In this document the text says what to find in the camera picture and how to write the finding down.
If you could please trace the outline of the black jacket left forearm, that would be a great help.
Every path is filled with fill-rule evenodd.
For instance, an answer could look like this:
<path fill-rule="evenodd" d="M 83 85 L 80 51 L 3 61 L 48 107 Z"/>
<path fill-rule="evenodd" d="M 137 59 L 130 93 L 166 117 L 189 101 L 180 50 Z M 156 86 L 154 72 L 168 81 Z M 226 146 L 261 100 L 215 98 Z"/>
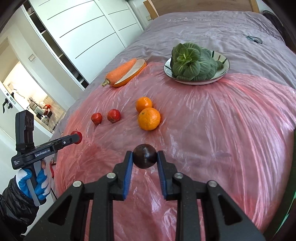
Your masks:
<path fill-rule="evenodd" d="M 39 207 L 18 188 L 16 179 L 12 178 L 1 194 L 1 240 L 23 240 L 38 210 Z"/>

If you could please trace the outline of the left hand blue glove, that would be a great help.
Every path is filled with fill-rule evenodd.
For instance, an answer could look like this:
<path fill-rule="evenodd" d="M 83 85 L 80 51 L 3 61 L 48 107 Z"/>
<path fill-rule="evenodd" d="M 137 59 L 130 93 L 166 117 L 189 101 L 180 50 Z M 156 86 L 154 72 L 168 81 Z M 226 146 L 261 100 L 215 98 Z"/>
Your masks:
<path fill-rule="evenodd" d="M 32 199 L 32 195 L 27 186 L 27 180 L 32 177 L 32 172 L 29 169 L 20 169 L 16 174 L 16 184 L 21 192 Z M 45 200 L 50 193 L 51 184 L 50 178 L 46 170 L 46 162 L 43 160 L 41 162 L 41 170 L 39 171 L 37 178 L 37 186 L 35 188 L 35 194 L 39 200 Z"/>

